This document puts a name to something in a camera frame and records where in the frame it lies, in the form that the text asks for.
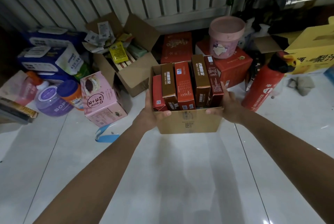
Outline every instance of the forearm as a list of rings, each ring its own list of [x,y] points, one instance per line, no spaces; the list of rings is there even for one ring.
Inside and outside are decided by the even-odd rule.
[[[34,223],[99,223],[144,133],[128,128],[65,186]]]
[[[334,159],[259,114],[246,110],[244,125],[327,223],[334,223]]]

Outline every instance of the pink bucket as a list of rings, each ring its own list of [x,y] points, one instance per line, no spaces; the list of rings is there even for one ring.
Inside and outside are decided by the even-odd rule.
[[[234,16],[214,19],[209,28],[210,54],[219,59],[231,57],[245,32],[245,26],[242,19]]]

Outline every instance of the glossy floor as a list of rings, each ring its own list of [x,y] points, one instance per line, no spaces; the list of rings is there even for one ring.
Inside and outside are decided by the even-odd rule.
[[[324,76],[314,80],[316,88],[308,96],[284,88],[258,113],[334,157],[334,87]],[[233,88],[240,97],[241,87]],[[120,131],[143,103],[144,93],[132,99],[129,116],[119,121]],[[1,223],[32,223],[108,146],[94,141],[96,130],[77,110],[57,119],[40,115],[22,127],[0,163]],[[111,221],[323,223],[256,139],[227,121],[217,133],[146,133],[101,223]]]

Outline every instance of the finger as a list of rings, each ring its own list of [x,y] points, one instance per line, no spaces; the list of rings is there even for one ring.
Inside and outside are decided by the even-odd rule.
[[[171,114],[172,114],[172,112],[169,111],[169,110],[164,111],[164,112],[160,112],[160,113],[157,114],[156,118],[157,118],[158,121],[160,121],[160,120],[164,119],[165,117],[170,116]]]
[[[207,109],[205,111],[206,114],[212,114],[212,115],[217,115],[217,116],[223,116],[223,109]]]
[[[147,90],[145,96],[145,108],[150,108],[150,107],[151,107],[151,95],[150,95],[150,90]]]
[[[229,95],[228,95],[228,90],[227,90],[227,88],[225,87],[225,84],[224,84],[223,82],[220,82],[220,84],[221,84],[221,88],[223,89],[224,96],[229,97]]]
[[[236,100],[236,94],[234,92],[228,92],[228,94],[232,100]]]

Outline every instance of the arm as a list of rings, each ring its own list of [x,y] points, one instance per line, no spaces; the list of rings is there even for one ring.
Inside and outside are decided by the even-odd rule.
[[[99,223],[144,133],[171,114],[155,116],[149,92],[132,125],[54,198],[34,224]]]
[[[326,223],[334,223],[334,159],[245,109],[233,92],[228,92],[223,84],[222,87],[223,109],[208,109],[207,113],[246,127],[319,216]]]

